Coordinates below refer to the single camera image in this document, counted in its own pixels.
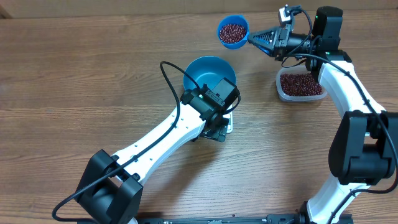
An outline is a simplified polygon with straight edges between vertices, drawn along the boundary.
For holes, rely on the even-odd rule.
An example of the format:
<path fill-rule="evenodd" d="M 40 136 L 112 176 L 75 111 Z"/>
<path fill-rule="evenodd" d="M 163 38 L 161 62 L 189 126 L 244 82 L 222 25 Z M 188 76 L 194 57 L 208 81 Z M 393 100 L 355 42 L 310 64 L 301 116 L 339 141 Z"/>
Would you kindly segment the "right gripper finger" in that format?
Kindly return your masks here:
<path fill-rule="evenodd" d="M 250 43 L 270 57 L 274 57 L 274 44 L 271 42 L 251 40 Z"/>
<path fill-rule="evenodd" d="M 278 27 L 272 27 L 270 29 L 252 32 L 248 35 L 248 41 L 273 42 L 275 33 L 278 30 L 279 30 Z"/>

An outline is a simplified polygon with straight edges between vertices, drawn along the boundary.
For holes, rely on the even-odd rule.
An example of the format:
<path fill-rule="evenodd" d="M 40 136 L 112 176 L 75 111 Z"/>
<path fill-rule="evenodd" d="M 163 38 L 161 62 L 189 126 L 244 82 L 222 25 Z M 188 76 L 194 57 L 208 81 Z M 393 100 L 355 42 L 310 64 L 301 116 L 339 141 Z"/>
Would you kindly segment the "blue plastic measuring scoop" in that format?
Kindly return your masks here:
<path fill-rule="evenodd" d="M 224 47 L 236 50 L 248 41 L 249 25 L 243 15 L 230 15 L 219 23 L 216 34 Z"/>

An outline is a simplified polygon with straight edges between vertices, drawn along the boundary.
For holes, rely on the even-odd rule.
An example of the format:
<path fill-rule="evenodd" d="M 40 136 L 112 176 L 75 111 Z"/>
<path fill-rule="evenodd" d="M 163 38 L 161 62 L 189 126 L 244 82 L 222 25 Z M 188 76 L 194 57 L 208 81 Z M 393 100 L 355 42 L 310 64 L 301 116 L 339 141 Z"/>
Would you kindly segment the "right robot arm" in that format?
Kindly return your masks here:
<path fill-rule="evenodd" d="M 344 209 L 361 193 L 376 194 L 380 180 L 397 177 L 397 114 L 371 97 L 351 58 L 339 48 L 343 11 L 319 7 L 305 35 L 294 33 L 295 16 L 302 11 L 284 6 L 279 26 L 248 35 L 248 42 L 268 56 L 304 64 L 341 116 L 329 150 L 327 181 L 298 213 L 284 218 L 287 223 L 351 223 L 342 217 Z"/>

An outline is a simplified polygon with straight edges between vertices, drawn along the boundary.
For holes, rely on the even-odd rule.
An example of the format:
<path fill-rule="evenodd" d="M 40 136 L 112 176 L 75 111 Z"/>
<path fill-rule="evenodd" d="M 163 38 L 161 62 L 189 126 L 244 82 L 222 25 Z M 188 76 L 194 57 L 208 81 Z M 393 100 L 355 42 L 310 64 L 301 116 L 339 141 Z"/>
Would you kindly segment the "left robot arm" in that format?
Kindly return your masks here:
<path fill-rule="evenodd" d="M 76 202 L 95 223 L 136 223 L 143 186 L 179 147 L 199 137 L 223 142 L 228 108 L 239 98 L 227 78 L 213 88 L 186 90 L 172 113 L 134 144 L 109 155 L 94 154 L 78 185 Z"/>

